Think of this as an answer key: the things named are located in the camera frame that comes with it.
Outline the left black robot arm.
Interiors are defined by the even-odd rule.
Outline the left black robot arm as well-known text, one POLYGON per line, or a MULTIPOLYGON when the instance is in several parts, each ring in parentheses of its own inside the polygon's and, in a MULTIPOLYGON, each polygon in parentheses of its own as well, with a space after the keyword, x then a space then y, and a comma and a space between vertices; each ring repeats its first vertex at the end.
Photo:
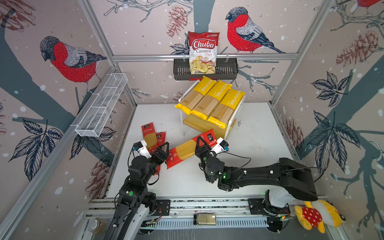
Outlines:
POLYGON ((108 227, 105 240, 133 240, 148 216, 155 211, 156 194, 148 191, 149 181, 157 168, 169 157, 169 143, 157 147, 149 153, 146 142, 133 144, 129 165, 129 175, 119 193, 115 196, 115 213, 108 227))

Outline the yellow spaghetti bag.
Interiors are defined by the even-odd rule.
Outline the yellow spaghetti bag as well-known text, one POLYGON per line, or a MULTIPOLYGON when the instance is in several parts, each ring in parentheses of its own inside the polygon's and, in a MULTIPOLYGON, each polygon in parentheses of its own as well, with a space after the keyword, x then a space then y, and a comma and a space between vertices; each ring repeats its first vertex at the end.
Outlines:
POLYGON ((232 84, 218 81, 193 108, 191 115, 206 121, 231 87, 232 84))
POLYGON ((244 95, 242 91, 229 89, 207 121, 225 129, 244 95))
POLYGON ((216 83, 217 81, 204 76, 181 97, 175 108, 189 115, 216 83))

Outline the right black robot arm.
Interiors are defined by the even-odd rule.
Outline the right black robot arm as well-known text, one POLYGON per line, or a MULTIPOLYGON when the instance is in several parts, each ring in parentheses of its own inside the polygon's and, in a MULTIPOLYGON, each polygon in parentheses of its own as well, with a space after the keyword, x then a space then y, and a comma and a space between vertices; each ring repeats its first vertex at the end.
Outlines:
POLYGON ((206 181, 218 183, 220 190, 231 192, 246 186, 275 186, 266 191, 265 204, 280 209, 294 199, 306 202, 319 199, 310 167, 288 158, 280 158, 278 163, 264 167, 228 167, 218 158, 228 150, 229 144, 222 138, 213 148, 202 137, 197 138, 195 155, 201 160, 200 168, 206 181))

